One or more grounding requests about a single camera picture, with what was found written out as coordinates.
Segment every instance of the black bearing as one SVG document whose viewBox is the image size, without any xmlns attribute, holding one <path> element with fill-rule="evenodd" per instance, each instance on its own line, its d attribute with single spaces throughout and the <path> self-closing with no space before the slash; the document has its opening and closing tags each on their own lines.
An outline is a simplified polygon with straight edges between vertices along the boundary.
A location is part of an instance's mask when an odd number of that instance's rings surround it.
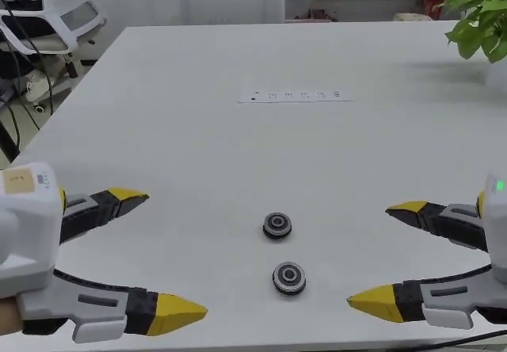
<svg viewBox="0 0 507 352">
<path fill-rule="evenodd" d="M 291 219 L 283 213 L 271 213 L 265 218 L 262 230 L 270 239 L 284 239 L 292 231 Z"/>
<path fill-rule="evenodd" d="M 298 264 L 284 262 L 273 271 L 273 284 L 280 293 L 293 297 L 306 288 L 307 277 Z"/>
</svg>

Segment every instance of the table surface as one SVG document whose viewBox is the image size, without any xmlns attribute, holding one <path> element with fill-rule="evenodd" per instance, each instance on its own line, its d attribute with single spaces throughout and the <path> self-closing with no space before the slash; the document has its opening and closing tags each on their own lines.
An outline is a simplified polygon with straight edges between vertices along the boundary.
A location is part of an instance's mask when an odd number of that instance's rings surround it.
<svg viewBox="0 0 507 352">
<path fill-rule="evenodd" d="M 384 214 L 408 200 L 473 203 L 506 173 L 507 98 L 463 61 L 450 22 L 127 29 L 17 161 L 49 162 L 69 193 L 148 192 L 128 216 L 64 245 L 85 279 L 176 293 L 207 317 L 158 338 L 75 345 L 11 335 L 2 351 L 332 350 L 493 331 L 391 324 L 346 298 L 377 285 L 459 274 L 486 254 Z M 238 104 L 255 90 L 346 90 L 353 102 Z M 270 212 L 294 231 L 274 244 Z M 308 276 L 291 300 L 284 261 Z"/>
</svg>

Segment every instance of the floor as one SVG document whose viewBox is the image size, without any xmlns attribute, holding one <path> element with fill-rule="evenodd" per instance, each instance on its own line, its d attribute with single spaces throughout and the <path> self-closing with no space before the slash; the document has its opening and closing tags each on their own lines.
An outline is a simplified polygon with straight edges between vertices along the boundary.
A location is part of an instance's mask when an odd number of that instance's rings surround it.
<svg viewBox="0 0 507 352">
<path fill-rule="evenodd" d="M 57 94 L 54 97 L 53 101 L 55 110 L 57 110 L 60 104 L 63 102 L 63 100 L 67 98 L 68 94 L 69 92 L 62 92 L 61 94 Z M 26 145 L 30 143 L 33 137 L 39 132 L 39 130 L 37 130 L 36 126 L 30 119 L 30 116 L 23 108 L 20 100 L 12 99 L 10 101 L 10 107 L 13 110 L 14 116 L 16 117 L 20 133 L 20 149 L 23 150 L 26 147 Z M 25 107 L 30 112 L 34 121 L 40 128 L 48 121 L 50 117 L 49 107 L 46 113 L 44 114 L 36 113 L 35 110 L 33 110 L 33 108 L 31 107 L 31 105 L 26 105 Z M 0 108 L 0 121 L 4 124 L 7 131 L 9 131 L 10 135 L 13 137 L 14 142 L 16 142 L 17 137 L 16 131 L 14 130 L 13 118 L 10 114 L 10 111 L 6 108 L 5 105 Z M 0 152 L 0 170 L 3 170 L 8 166 L 9 161 L 3 155 L 3 153 Z"/>
</svg>

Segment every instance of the black cable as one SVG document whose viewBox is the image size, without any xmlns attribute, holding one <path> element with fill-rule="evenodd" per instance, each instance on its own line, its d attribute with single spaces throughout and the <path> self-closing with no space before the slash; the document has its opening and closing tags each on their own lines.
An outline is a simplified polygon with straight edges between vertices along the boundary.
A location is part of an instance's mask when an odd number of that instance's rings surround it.
<svg viewBox="0 0 507 352">
<path fill-rule="evenodd" d="M 39 56 L 40 64 L 42 66 L 42 72 L 46 76 L 46 79 L 47 79 L 48 85 L 49 85 L 49 107 L 50 107 L 50 114 L 53 115 L 53 113 L 55 112 L 55 106 L 54 106 L 54 102 L 53 102 L 53 88 L 51 86 L 51 79 L 49 78 L 48 69 L 46 68 L 46 64 L 44 63 L 44 60 L 42 58 L 42 54 L 39 52 L 39 48 L 37 48 L 36 45 L 33 43 L 30 36 L 26 33 L 25 29 L 20 24 L 17 17 L 13 14 L 13 11 L 10 9 L 9 4 L 6 2 L 6 0 L 0 0 L 0 2 L 2 2 L 4 7 L 9 12 L 9 15 L 13 19 L 14 23 L 16 24 L 16 26 L 19 28 L 19 30 L 21 31 L 21 33 L 23 34 L 25 39 L 29 42 L 30 46 L 33 48 L 33 50 Z"/>
<path fill-rule="evenodd" d="M 6 44 L 7 44 L 7 47 L 9 47 L 10 54 L 12 55 L 13 60 L 14 60 L 14 64 L 16 65 L 17 96 L 18 96 L 18 98 L 20 98 L 20 95 L 21 95 L 21 68 L 19 66 L 19 60 L 17 59 L 16 55 L 14 54 L 14 50 L 13 50 L 12 46 L 10 45 L 10 43 L 7 41 Z M 40 126 L 36 123 L 35 118 L 33 118 L 32 114 L 27 109 L 26 105 L 21 101 L 21 98 L 20 98 L 20 103 L 21 103 L 21 106 L 23 106 L 23 109 L 25 110 L 25 112 L 29 115 L 30 120 L 32 120 L 32 123 L 35 125 L 37 130 L 40 130 Z"/>
<path fill-rule="evenodd" d="M 407 348 L 391 348 L 389 350 L 386 350 L 386 352 L 419 352 L 423 350 L 439 350 L 440 348 L 461 346 L 462 344 L 480 342 L 482 340 L 497 338 L 498 336 L 504 335 L 507 335 L 507 330 L 489 332 L 487 334 L 471 336 L 470 338 L 451 340 L 450 342 L 439 342 L 437 344 L 427 344 L 423 346 L 409 346 Z"/>
<path fill-rule="evenodd" d="M 0 98 L 0 102 L 3 102 L 4 105 L 7 107 L 7 109 L 10 112 L 10 116 L 13 119 L 14 124 L 14 131 L 16 132 L 16 149 L 19 150 L 19 145 L 21 143 L 21 134 L 19 133 L 19 126 L 17 125 L 16 115 L 14 114 L 13 108 L 10 107 L 10 103 L 4 100 L 3 98 Z"/>
</svg>

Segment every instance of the power strip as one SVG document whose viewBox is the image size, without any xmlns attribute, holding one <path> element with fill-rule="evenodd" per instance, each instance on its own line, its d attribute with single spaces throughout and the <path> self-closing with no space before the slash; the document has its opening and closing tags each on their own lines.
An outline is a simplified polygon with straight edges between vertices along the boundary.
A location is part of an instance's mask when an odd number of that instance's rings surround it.
<svg viewBox="0 0 507 352">
<path fill-rule="evenodd" d="M 341 90 L 323 91 L 258 91 L 245 94 L 238 102 L 240 104 L 275 104 L 282 102 L 332 102 L 332 101 L 353 101 L 353 99 Z"/>
</svg>

